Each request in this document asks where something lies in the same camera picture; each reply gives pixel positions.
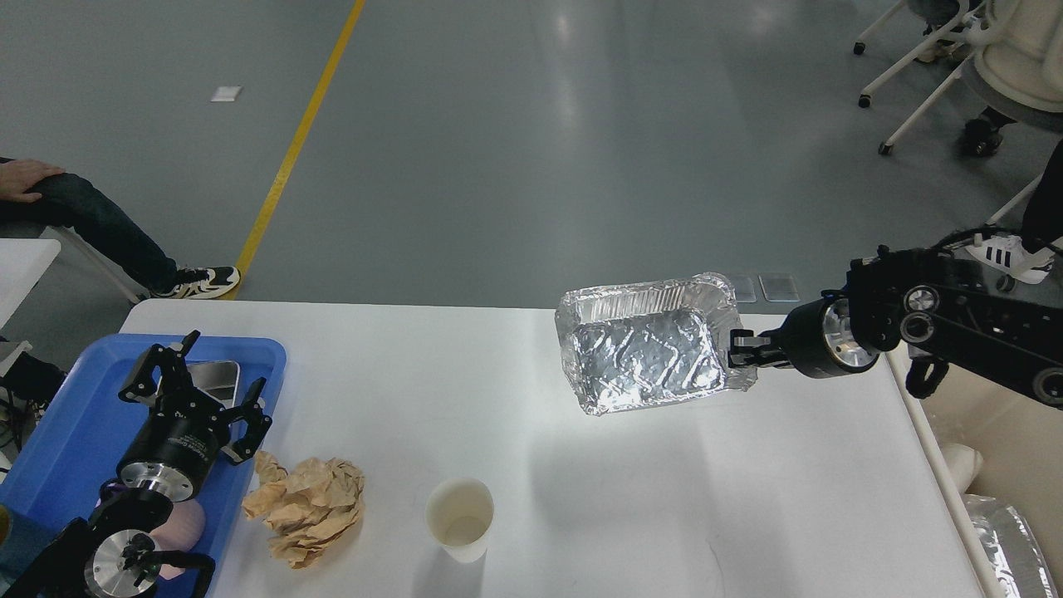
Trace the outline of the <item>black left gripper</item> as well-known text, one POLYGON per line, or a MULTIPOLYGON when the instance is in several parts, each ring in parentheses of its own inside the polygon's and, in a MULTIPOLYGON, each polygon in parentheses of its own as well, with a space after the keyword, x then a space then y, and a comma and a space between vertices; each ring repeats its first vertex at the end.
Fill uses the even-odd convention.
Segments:
POLYGON ((195 499, 208 480, 221 452, 234 466, 254 458, 271 428, 272 418, 263 411, 261 391, 266 378, 255 379, 239 405, 225 408, 216 399, 198 399, 175 411, 156 409, 163 398, 186 396, 198 391, 186 356, 201 334, 192 330, 179 343, 153 344, 138 357, 118 399, 148 405, 148 416, 116 465, 117 478, 130 489, 161 493, 173 503, 195 499), (218 416, 218 431, 213 427, 218 416), (243 435, 229 440, 229 427, 244 423, 243 435))

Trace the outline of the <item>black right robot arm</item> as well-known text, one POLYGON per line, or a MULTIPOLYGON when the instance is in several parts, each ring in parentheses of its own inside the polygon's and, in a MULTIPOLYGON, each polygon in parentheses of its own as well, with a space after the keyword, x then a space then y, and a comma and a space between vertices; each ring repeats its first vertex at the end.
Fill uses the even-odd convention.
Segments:
POLYGON ((957 365, 1039 404, 1061 407, 1061 306, 991 291, 986 269, 954 249, 991 227, 950 234, 931 247, 893 251, 850 263, 839 289, 790 311, 778 328, 733 329, 731 368, 797 370, 826 379, 866 372, 900 344, 912 364, 906 390, 934 393, 957 365))

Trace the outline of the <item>seated person hand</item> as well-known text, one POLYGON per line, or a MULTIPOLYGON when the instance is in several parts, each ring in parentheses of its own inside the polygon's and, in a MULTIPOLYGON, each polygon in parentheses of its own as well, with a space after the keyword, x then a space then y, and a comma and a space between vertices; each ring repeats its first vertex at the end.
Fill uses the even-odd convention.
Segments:
POLYGON ((15 203, 41 200, 43 194, 31 192, 31 188, 43 180, 65 172, 65 168, 37 159, 4 160, 1 164, 1 200, 15 203))

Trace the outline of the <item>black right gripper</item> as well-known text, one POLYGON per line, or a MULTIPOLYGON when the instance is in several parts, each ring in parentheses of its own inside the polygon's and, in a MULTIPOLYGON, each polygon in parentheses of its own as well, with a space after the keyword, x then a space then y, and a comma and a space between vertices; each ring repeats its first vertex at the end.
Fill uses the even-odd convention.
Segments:
POLYGON ((774 330, 730 330, 730 368, 796 370, 809 378, 826 379, 862 374, 878 360, 878 352, 864 348, 855 339, 850 300, 846 297, 804 304, 774 330))

